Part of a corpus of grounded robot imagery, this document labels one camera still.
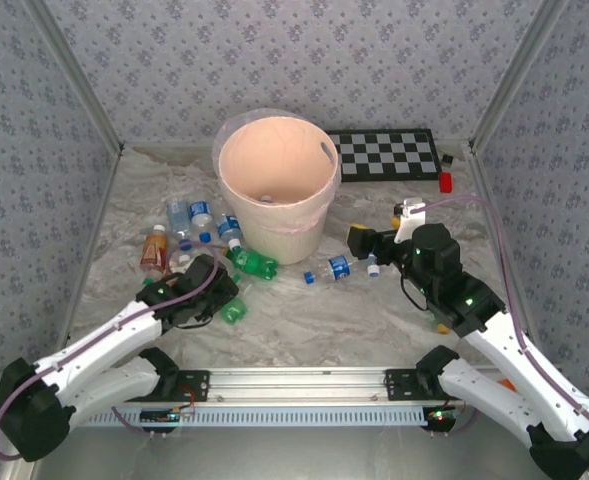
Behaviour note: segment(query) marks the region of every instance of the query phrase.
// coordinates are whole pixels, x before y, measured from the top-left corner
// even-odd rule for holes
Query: red block
[[[438,176],[438,187],[441,193],[452,193],[452,174],[441,172]]]

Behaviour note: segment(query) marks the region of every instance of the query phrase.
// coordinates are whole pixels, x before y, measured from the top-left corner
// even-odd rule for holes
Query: green bottle
[[[234,325],[247,313],[247,305],[245,305],[241,297],[244,297],[245,293],[252,286],[250,282],[242,278],[239,274],[234,275],[232,280],[238,285],[238,295],[227,302],[221,309],[221,317],[228,325]]]
[[[276,276],[278,262],[260,253],[244,248],[237,248],[233,251],[228,250],[225,256],[242,272],[260,277],[264,280],[271,280]]]

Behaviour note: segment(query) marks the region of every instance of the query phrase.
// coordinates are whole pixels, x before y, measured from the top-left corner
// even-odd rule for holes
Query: wall
[[[49,0],[121,140],[258,106],[469,138],[539,0]]]
[[[0,1],[0,374],[53,347],[111,158],[21,2]]]
[[[545,351],[589,392],[589,0],[572,0],[482,154]]]

